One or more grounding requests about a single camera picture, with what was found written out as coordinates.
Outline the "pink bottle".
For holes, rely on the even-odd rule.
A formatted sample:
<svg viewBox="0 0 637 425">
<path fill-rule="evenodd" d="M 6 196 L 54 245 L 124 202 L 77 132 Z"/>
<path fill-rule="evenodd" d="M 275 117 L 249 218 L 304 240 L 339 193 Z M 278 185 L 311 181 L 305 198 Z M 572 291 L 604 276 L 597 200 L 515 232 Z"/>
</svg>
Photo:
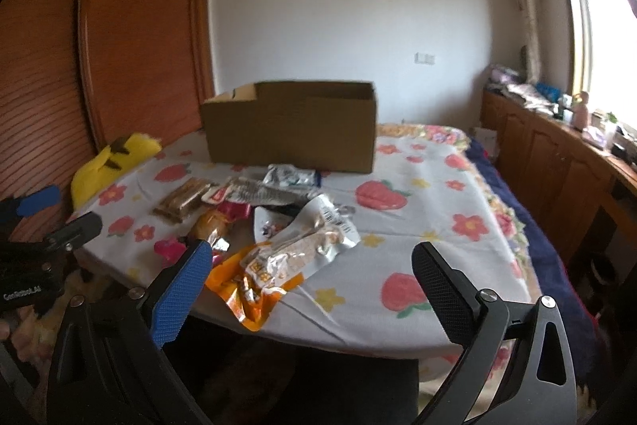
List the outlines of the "pink bottle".
<svg viewBox="0 0 637 425">
<path fill-rule="evenodd" d="M 590 110 L 587 105 L 589 100 L 590 95 L 585 90 L 574 96 L 571 124 L 576 131 L 584 131 L 590 125 Z"/>
</svg>

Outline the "white red duck snack bag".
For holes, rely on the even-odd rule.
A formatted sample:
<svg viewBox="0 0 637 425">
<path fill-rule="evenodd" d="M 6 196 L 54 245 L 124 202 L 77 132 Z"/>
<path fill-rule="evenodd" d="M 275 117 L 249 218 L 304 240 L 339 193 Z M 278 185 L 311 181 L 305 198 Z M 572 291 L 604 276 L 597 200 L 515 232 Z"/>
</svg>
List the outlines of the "white red duck snack bag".
<svg viewBox="0 0 637 425">
<path fill-rule="evenodd" d="M 289 245 L 300 236 L 300 232 L 293 222 L 293 218 L 283 215 L 283 213 L 264 207 L 256 207 L 253 221 L 255 244 L 257 246 L 266 245 L 274 250 Z"/>
</svg>

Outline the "white wall switch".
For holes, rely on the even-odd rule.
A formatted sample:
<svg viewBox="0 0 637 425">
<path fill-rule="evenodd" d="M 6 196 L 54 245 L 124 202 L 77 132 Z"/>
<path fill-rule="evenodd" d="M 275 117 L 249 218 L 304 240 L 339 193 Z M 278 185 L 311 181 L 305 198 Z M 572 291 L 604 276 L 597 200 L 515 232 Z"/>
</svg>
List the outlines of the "white wall switch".
<svg viewBox="0 0 637 425">
<path fill-rule="evenodd" d="M 414 55 L 414 62 L 419 65 L 433 66 L 435 64 L 435 56 L 427 53 L 417 53 Z"/>
</svg>

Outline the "round bread packet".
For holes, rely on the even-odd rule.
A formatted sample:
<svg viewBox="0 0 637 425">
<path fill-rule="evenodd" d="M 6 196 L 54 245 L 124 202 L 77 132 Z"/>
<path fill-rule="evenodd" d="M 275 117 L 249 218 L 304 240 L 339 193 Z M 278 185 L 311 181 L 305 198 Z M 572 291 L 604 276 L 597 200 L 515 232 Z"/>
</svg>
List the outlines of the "round bread packet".
<svg viewBox="0 0 637 425">
<path fill-rule="evenodd" d="M 192 245 L 196 242 L 207 242 L 212 250 L 226 253 L 230 249 L 227 235 L 231 227 L 228 216 L 218 209 L 208 209 L 197 218 L 187 235 L 187 242 Z"/>
</svg>

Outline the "strawberry flower print sheet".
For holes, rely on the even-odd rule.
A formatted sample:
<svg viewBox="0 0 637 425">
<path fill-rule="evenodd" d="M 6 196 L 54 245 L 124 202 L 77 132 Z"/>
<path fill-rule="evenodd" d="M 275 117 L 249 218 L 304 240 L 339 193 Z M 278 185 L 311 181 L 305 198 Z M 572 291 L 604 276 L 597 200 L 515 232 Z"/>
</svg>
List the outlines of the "strawberry flower print sheet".
<svg viewBox="0 0 637 425">
<path fill-rule="evenodd" d="M 535 300 L 540 288 L 522 227 L 469 162 L 468 145 L 467 136 L 450 127 L 382 128 L 372 172 L 324 174 L 323 191 L 351 210 L 361 240 L 285 294 L 261 335 L 343 353 L 450 354 L 452 345 L 412 276 L 411 253 L 421 242 L 432 243 L 476 287 L 505 300 Z M 156 242 L 188 231 L 187 224 L 154 213 L 165 195 L 193 177 L 221 183 L 263 176 L 259 166 L 212 162 L 202 134 L 179 139 L 88 203 L 103 230 L 85 256 L 126 285 L 147 286 L 162 268 Z"/>
</svg>

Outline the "orange snack bag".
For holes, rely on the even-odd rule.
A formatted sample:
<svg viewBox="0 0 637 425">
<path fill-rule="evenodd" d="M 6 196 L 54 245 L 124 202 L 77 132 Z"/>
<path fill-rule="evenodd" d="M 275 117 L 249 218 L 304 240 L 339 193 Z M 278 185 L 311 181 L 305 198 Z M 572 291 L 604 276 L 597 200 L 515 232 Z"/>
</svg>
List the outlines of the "orange snack bag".
<svg viewBox="0 0 637 425">
<path fill-rule="evenodd" d="M 236 320 L 250 332 L 259 331 L 276 303 L 305 281 L 305 276 L 299 273 L 282 286 L 259 288 L 244 263 L 252 253 L 269 245 L 264 242 L 244 247 L 214 266 L 205 280 L 205 287 L 217 294 Z"/>
</svg>

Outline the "window frame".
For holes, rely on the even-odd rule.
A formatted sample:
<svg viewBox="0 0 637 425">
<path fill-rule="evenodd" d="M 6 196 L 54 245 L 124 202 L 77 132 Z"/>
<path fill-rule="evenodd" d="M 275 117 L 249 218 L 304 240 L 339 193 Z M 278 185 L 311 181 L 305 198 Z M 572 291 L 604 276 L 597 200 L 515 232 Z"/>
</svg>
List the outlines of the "window frame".
<svg viewBox="0 0 637 425">
<path fill-rule="evenodd" d="M 585 90 L 599 111 L 636 95 L 636 16 L 628 0 L 568 0 L 573 93 Z"/>
</svg>

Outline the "wooden wardrobe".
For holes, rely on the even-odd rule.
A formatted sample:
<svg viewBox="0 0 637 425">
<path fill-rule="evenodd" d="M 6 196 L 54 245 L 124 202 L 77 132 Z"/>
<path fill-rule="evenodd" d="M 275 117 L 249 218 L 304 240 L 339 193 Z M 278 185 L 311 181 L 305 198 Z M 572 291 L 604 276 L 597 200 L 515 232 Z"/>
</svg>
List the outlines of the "wooden wardrobe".
<svg viewBox="0 0 637 425">
<path fill-rule="evenodd" d="M 71 212 L 75 172 L 108 143 L 172 143 L 214 91 L 207 0 L 2 0 L 1 193 L 62 199 L 10 224 L 37 241 Z"/>
</svg>

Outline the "brown cardboard box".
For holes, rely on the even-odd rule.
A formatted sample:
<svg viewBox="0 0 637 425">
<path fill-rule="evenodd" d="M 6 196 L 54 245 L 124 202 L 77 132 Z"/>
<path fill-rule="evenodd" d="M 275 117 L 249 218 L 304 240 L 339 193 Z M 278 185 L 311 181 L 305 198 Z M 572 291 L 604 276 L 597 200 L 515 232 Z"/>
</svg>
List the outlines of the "brown cardboard box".
<svg viewBox="0 0 637 425">
<path fill-rule="evenodd" d="M 200 105 L 213 162 L 373 170 L 377 97 L 370 82 L 246 84 Z"/>
</svg>

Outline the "wooden side cabinet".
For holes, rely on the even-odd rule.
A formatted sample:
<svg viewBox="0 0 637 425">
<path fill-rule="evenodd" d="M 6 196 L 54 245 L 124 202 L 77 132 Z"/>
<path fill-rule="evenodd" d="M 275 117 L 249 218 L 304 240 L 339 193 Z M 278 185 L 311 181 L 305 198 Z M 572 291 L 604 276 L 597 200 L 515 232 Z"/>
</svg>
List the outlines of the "wooden side cabinet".
<svg viewBox="0 0 637 425">
<path fill-rule="evenodd" d="M 624 282 L 636 268 L 636 173 L 569 126 L 488 90 L 481 124 L 496 132 L 501 177 L 571 278 Z"/>
</svg>

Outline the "clear grain bar packet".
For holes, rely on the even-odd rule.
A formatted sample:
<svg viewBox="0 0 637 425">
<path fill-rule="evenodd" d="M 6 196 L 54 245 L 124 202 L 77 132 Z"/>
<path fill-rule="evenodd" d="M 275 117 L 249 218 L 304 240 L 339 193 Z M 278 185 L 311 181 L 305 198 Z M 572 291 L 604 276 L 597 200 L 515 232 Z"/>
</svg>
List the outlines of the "clear grain bar packet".
<svg viewBox="0 0 637 425">
<path fill-rule="evenodd" d="M 201 197 L 213 184 L 206 179 L 191 178 L 173 190 L 152 213 L 173 223 L 182 223 L 201 204 Z"/>
</svg>

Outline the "white chicken feet snack bag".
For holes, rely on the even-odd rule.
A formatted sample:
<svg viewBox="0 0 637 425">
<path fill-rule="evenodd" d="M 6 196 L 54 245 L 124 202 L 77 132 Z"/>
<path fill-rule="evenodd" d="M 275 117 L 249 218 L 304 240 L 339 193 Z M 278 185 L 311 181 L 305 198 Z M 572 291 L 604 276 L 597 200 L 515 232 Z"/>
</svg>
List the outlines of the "white chicken feet snack bag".
<svg viewBox="0 0 637 425">
<path fill-rule="evenodd" d="M 298 275 L 312 276 L 361 240 L 350 218 L 326 194 L 317 195 L 269 242 L 257 244 L 240 262 L 259 289 L 282 287 Z"/>
</svg>

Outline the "silver blue snack bag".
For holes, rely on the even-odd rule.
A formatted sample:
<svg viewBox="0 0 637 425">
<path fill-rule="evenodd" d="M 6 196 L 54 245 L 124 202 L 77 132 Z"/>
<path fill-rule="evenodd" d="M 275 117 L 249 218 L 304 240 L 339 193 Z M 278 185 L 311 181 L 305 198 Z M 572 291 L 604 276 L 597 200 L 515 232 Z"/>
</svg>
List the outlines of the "silver blue snack bag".
<svg viewBox="0 0 637 425">
<path fill-rule="evenodd" d="M 264 178 L 231 178 L 225 200 L 252 206 L 305 206 L 322 193 L 316 170 L 293 165 L 270 165 Z"/>
</svg>

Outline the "yellow plush toy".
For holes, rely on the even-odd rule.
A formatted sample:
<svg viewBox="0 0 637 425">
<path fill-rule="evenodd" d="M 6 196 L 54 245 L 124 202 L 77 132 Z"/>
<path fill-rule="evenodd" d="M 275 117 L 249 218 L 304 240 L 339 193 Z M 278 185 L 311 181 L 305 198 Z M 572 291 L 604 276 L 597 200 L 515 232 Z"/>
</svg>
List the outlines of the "yellow plush toy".
<svg viewBox="0 0 637 425">
<path fill-rule="evenodd" d="M 74 174 L 70 193 L 74 209 L 109 188 L 114 181 L 162 151 L 158 139 L 133 133 L 119 137 Z"/>
</svg>

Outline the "dark blue blanket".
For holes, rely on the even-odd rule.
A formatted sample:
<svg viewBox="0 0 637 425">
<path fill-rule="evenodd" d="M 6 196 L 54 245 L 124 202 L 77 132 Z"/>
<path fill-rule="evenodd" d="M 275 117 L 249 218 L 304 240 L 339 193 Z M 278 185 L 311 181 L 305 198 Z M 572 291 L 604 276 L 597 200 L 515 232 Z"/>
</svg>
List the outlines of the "dark blue blanket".
<svg viewBox="0 0 637 425">
<path fill-rule="evenodd" d="M 583 386 L 593 372 L 600 351 L 597 327 L 592 315 L 574 291 L 558 253 L 526 207 L 515 197 L 496 168 L 487 159 L 483 146 L 470 138 L 465 151 L 488 186 L 500 200 L 514 210 L 522 221 L 529 242 L 529 254 L 535 275 L 543 294 L 552 296 L 558 303 L 569 340 L 576 382 Z"/>
</svg>

